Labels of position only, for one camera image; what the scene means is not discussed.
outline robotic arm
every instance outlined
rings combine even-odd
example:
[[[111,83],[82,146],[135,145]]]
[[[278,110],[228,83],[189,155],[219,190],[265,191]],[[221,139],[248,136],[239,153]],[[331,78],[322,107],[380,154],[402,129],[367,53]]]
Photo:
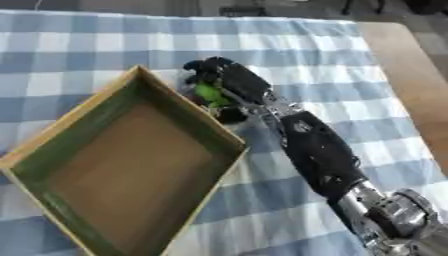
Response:
[[[207,83],[255,114],[278,135],[285,153],[314,192],[375,256],[448,255],[448,227],[431,203],[410,189],[390,196],[359,169],[359,159],[325,123],[279,97],[265,80],[236,62],[212,57],[189,62],[187,83]]]

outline gray floor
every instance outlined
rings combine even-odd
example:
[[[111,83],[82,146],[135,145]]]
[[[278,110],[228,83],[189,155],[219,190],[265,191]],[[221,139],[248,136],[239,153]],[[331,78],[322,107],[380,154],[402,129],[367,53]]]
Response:
[[[1,1],[0,8],[33,9],[38,0]],[[402,0],[387,0],[385,11],[377,15],[375,0],[354,1],[351,15],[340,14],[345,0],[42,0],[39,9],[120,12],[170,16],[218,16],[222,6],[262,3],[270,16],[355,21],[398,22],[406,25],[420,42],[440,72],[448,80],[448,16],[412,14]]]

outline tablecloth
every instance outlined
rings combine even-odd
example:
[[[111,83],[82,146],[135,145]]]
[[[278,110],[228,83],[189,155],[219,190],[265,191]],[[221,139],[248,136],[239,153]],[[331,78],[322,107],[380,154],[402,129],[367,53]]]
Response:
[[[184,63],[215,55],[247,65],[327,122],[381,189],[411,187],[448,209],[444,176],[356,24],[347,21],[1,10],[0,152],[135,64],[178,87]],[[172,244],[172,255],[365,255],[265,125],[251,121],[237,132],[249,154]],[[0,176],[0,255],[77,252]]]

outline open wooden tray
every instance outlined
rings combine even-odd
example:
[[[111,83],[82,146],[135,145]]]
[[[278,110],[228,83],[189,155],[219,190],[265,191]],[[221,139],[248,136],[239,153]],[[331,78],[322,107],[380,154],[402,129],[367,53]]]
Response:
[[[244,154],[243,141],[134,67],[0,167],[90,255],[157,255]]]

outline green object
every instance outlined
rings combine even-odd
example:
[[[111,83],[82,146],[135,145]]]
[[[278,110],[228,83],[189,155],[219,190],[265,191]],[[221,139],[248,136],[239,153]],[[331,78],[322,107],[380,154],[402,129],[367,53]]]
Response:
[[[206,101],[209,101],[210,104],[208,107],[211,108],[224,107],[230,105],[231,103],[229,99],[225,98],[224,95],[221,94],[219,89],[208,84],[197,84],[195,86],[195,92]]]

